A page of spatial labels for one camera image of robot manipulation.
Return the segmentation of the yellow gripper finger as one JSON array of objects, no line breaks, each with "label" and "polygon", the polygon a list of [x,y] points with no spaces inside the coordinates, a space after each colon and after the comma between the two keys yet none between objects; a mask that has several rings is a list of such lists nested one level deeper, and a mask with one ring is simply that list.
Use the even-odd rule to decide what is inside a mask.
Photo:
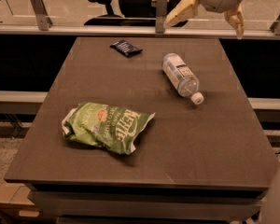
[{"label": "yellow gripper finger", "polygon": [[180,0],[166,16],[163,27],[169,28],[195,17],[198,13],[199,4],[199,0]]},{"label": "yellow gripper finger", "polygon": [[225,21],[235,30],[236,37],[242,39],[245,31],[242,6],[237,5],[224,12]]}]

